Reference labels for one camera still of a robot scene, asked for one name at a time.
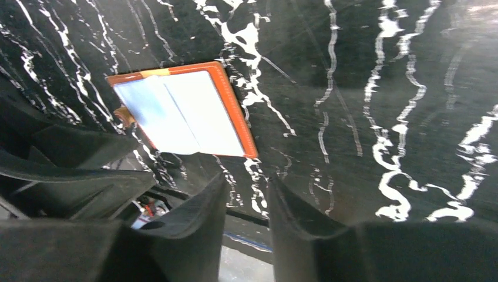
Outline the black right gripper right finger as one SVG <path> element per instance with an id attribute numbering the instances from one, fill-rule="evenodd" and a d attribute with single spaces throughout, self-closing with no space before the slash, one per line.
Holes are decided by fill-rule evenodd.
<path id="1" fill-rule="evenodd" d="M 267 186 L 276 281 L 496 281 L 497 228 L 471 223 L 345 226 Z"/>

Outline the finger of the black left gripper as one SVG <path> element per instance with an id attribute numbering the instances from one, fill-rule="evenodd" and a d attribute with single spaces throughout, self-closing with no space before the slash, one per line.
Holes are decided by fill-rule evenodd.
<path id="1" fill-rule="evenodd" d="M 50 119 L 14 94 L 1 94 L 1 119 L 35 160 L 64 168 L 98 169 L 138 147 L 135 138 Z"/>
<path id="2" fill-rule="evenodd" d="M 25 219 L 115 219 L 155 183 L 149 172 L 68 169 L 1 151 L 1 202 Z"/>

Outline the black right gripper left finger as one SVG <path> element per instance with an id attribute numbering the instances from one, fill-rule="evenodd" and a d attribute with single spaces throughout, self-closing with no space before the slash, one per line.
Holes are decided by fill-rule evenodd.
<path id="1" fill-rule="evenodd" d="M 217 281 L 228 184 L 141 229 L 121 221 L 1 221 L 2 281 Z"/>

